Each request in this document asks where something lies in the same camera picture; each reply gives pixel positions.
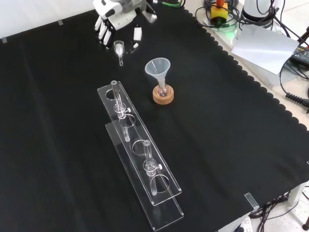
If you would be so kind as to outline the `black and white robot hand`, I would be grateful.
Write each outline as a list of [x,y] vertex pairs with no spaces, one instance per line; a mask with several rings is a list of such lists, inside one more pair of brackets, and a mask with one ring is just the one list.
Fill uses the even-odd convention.
[[156,12],[146,0],[94,0],[93,6],[98,13],[95,31],[102,46],[112,46],[114,34],[129,25],[141,13],[149,23],[157,19]]

